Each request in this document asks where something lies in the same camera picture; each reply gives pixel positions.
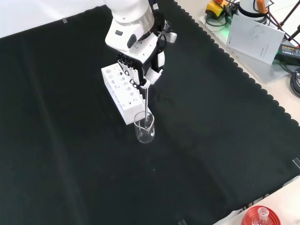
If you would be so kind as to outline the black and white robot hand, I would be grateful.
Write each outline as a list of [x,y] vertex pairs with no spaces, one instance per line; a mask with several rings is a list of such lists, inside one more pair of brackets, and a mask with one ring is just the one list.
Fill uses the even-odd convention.
[[151,33],[127,52],[119,52],[117,62],[132,84],[148,89],[160,78],[165,66],[166,41]]

